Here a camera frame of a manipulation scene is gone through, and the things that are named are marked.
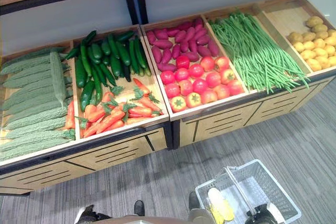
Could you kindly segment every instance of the white plastic basket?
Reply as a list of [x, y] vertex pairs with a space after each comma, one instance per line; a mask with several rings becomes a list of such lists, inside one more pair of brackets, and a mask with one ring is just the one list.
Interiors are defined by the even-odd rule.
[[[271, 202], [279, 209], [287, 224], [301, 217], [299, 208], [260, 160], [255, 159], [235, 167], [232, 173], [253, 207]], [[201, 207], [208, 208], [207, 195], [213, 187], [222, 193], [235, 212], [235, 219], [230, 224], [244, 224], [249, 208], [227, 173], [196, 187]]]

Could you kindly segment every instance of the shoe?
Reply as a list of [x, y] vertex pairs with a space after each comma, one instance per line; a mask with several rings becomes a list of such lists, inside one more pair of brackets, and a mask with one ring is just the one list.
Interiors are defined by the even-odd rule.
[[200, 208], [201, 206], [199, 205], [198, 197], [196, 195], [196, 192], [192, 191], [189, 194], [189, 211], [192, 209], [197, 209]]
[[145, 216], [145, 205], [142, 200], [137, 200], [134, 204], [134, 214]]

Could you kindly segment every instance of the tomato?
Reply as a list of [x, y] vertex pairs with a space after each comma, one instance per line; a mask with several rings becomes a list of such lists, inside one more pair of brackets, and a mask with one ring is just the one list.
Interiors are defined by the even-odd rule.
[[218, 99], [224, 99], [230, 96], [230, 89], [225, 85], [218, 85], [214, 88], [217, 93]]
[[189, 80], [183, 80], [179, 82], [181, 95], [187, 96], [193, 92], [193, 85]]
[[220, 84], [220, 74], [217, 72], [211, 72], [206, 76], [205, 80], [209, 88], [214, 88]]
[[190, 60], [186, 55], [181, 55], [176, 59], [177, 68], [189, 68]]
[[180, 95], [180, 86], [176, 83], [170, 83], [164, 87], [168, 98], [173, 98]]
[[233, 81], [235, 77], [235, 73], [231, 69], [224, 69], [220, 72], [221, 75], [221, 83], [228, 84], [230, 81]]
[[238, 80], [229, 82], [227, 86], [230, 89], [230, 95], [237, 95], [244, 93], [243, 86], [241, 85], [241, 82]]
[[202, 94], [208, 87], [208, 84], [203, 79], [197, 79], [193, 83], [193, 91]]
[[189, 78], [189, 72], [186, 68], [180, 68], [175, 72], [175, 80], [182, 81]]
[[193, 64], [190, 66], [188, 72], [191, 78], [197, 79], [204, 74], [204, 69], [200, 64]]
[[203, 94], [201, 94], [202, 103], [210, 103], [218, 100], [217, 94], [213, 90], [205, 90]]
[[186, 109], [187, 104], [183, 97], [174, 97], [170, 101], [170, 107], [172, 107], [173, 112], [180, 112]]
[[205, 72], [209, 72], [214, 69], [215, 61], [210, 56], [203, 57], [203, 59], [201, 60], [201, 66], [203, 67]]
[[201, 101], [201, 96], [200, 94], [197, 94], [195, 92], [192, 92], [190, 93], [188, 96], [187, 96], [187, 106], [189, 108], [194, 108], [194, 107], [197, 107], [197, 106], [200, 106], [202, 105], [202, 101]]
[[218, 57], [216, 60], [215, 60], [215, 69], [216, 71], [220, 72], [224, 69], [228, 69], [230, 68], [230, 65], [229, 65], [229, 58], [227, 57]]
[[163, 82], [163, 84], [167, 85], [169, 83], [173, 83], [175, 82], [175, 77], [174, 77], [174, 73], [173, 71], [163, 71], [160, 74], [161, 80]]

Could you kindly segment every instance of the gray carpet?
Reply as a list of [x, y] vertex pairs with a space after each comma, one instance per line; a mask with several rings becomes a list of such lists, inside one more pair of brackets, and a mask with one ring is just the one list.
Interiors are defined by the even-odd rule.
[[137, 199], [149, 216], [185, 219], [188, 194], [224, 165], [260, 159], [302, 211], [296, 223], [336, 223], [336, 81], [297, 112], [175, 151], [160, 151], [29, 197], [3, 197], [0, 223], [72, 223], [95, 204], [115, 217]]

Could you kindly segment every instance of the wooden display bin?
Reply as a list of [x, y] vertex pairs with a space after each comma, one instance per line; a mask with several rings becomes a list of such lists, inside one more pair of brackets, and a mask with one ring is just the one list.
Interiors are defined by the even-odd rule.
[[[202, 17], [205, 28], [208, 29], [208, 35], [214, 38], [215, 42], [220, 45], [208, 20], [228, 17], [230, 13], [235, 12], [237, 9], [243, 13], [253, 15], [264, 31], [284, 51], [292, 56], [309, 78], [309, 89], [302, 82], [291, 93], [281, 89], [274, 89], [274, 93], [267, 94], [266, 91], [247, 91], [246, 87], [244, 87], [245, 93], [240, 95], [192, 109], [186, 109], [179, 113], [173, 113], [170, 109], [169, 99], [164, 92], [164, 86], [160, 78], [161, 72], [155, 64], [146, 32], [156, 28], [173, 27], [183, 21], [192, 21], [196, 17]], [[336, 76], [335, 67], [313, 72], [286, 38], [292, 31], [302, 33], [307, 31], [308, 29], [304, 26], [304, 22], [313, 15], [321, 17], [329, 29], [334, 29], [323, 15], [307, 0], [266, 0], [240, 6], [224, 7], [178, 19], [143, 25], [141, 28], [147, 49], [162, 89], [170, 119], [173, 123], [174, 148], [205, 140], [297, 110], [320, 92]], [[220, 50], [220, 54], [225, 56], [226, 52], [221, 45]]]
[[[135, 31], [145, 48], [139, 26], [131, 26], [99, 34], [95, 40], [99, 40], [109, 33], [117, 35], [127, 30]], [[74, 39], [48, 46], [64, 46], [67, 47], [66, 51], [68, 52], [79, 41], [80, 39]], [[37, 49], [5, 56], [4, 61]], [[146, 57], [153, 75], [150, 77], [136, 76], [136, 78], [141, 80], [160, 101], [158, 106], [162, 109], [162, 115], [87, 138], [81, 136], [79, 121], [75, 119], [75, 141], [0, 162], [0, 194], [24, 195], [32, 190], [80, 177], [155, 151], [172, 148], [169, 115], [147, 53]], [[79, 109], [81, 90], [76, 86], [74, 59], [68, 60], [68, 65], [71, 67], [67, 74], [72, 77], [70, 88], [74, 92], [75, 116], [82, 117], [82, 112]], [[117, 85], [124, 86], [125, 89], [115, 98], [116, 101], [127, 101], [134, 98], [134, 83], [127, 82], [125, 78], [120, 78], [117, 80]], [[12, 92], [14, 90], [3, 89], [2, 87], [2, 93], [5, 94], [5, 98], [8, 98]], [[4, 111], [1, 129], [3, 138], [0, 140], [0, 144], [9, 141], [5, 138], [8, 131], [3, 129], [7, 118], [6, 111]]]

